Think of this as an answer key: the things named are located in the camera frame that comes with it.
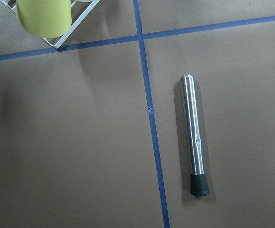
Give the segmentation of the yellow green cup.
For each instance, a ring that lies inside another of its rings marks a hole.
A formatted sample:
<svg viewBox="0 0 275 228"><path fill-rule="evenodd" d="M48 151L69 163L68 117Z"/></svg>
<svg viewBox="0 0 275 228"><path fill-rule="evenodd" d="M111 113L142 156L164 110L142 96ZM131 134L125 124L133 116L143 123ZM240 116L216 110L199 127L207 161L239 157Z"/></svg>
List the yellow green cup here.
<svg viewBox="0 0 275 228"><path fill-rule="evenodd" d="M18 23L37 37L60 37L72 24L69 0L18 0L16 8Z"/></svg>

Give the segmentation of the steel muddler black tip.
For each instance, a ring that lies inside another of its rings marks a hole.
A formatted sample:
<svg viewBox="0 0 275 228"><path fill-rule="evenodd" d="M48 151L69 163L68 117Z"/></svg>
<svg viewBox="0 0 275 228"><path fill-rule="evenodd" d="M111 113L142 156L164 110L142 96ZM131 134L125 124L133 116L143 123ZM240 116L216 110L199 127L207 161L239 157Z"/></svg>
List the steel muddler black tip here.
<svg viewBox="0 0 275 228"><path fill-rule="evenodd" d="M190 193L196 197L207 196L209 187L203 162L194 77L186 74L181 77L180 81L189 142Z"/></svg>

